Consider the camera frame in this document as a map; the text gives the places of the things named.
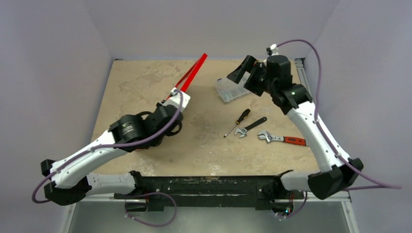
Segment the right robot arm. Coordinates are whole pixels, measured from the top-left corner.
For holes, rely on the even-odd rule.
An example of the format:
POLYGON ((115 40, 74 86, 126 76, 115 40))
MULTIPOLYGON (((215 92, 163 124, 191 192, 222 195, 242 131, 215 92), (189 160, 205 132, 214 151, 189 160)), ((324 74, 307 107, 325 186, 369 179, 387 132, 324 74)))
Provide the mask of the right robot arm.
POLYGON ((338 145, 315 113, 316 105, 307 89, 292 80, 289 59, 283 55, 272 55, 260 62, 248 55, 227 75, 227 79, 239 84, 246 73, 249 77, 244 88, 257 96, 264 92, 271 96, 272 102, 300 131, 319 168, 317 173, 312 174, 284 172, 280 180, 273 184, 274 194, 283 198, 292 190, 302 190, 324 200, 349 188, 363 170, 364 164, 359 158, 352 159, 338 145))

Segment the black yellow screwdriver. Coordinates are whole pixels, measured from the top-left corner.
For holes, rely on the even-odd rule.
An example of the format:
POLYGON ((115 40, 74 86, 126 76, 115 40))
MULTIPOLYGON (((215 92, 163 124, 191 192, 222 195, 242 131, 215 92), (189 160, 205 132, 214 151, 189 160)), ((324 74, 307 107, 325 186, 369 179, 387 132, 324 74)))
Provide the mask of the black yellow screwdriver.
POLYGON ((233 131, 233 129, 239 125, 245 118, 248 117, 248 115, 250 114, 251 110, 250 109, 246 109, 243 111, 243 113, 240 115, 240 117, 235 121, 234 126, 223 136, 224 138, 227 137, 231 131, 233 131))

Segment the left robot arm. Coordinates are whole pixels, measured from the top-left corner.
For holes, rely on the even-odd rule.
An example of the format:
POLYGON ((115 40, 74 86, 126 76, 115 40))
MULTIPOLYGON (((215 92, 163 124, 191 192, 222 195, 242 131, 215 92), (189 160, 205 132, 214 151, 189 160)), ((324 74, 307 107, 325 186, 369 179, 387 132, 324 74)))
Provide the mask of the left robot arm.
POLYGON ((112 123, 95 141, 60 161, 46 159, 41 163, 45 179, 45 200, 65 206, 85 197, 113 193, 116 196, 138 199, 147 192, 140 172, 121 175, 94 173, 100 166, 135 150, 157 147, 165 136, 182 128, 183 114, 179 107, 157 104, 154 112, 124 115, 112 123))

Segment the red picture frame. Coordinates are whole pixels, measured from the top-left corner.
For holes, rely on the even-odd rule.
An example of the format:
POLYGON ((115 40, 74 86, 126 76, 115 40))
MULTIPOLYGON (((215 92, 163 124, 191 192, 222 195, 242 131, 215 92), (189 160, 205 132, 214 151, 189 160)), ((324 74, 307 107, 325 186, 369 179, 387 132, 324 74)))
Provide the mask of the red picture frame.
POLYGON ((186 93, 187 89, 196 77, 207 57, 208 55, 206 53, 203 53, 202 56, 193 64, 193 66, 185 73, 185 75, 176 83, 174 87, 186 93))

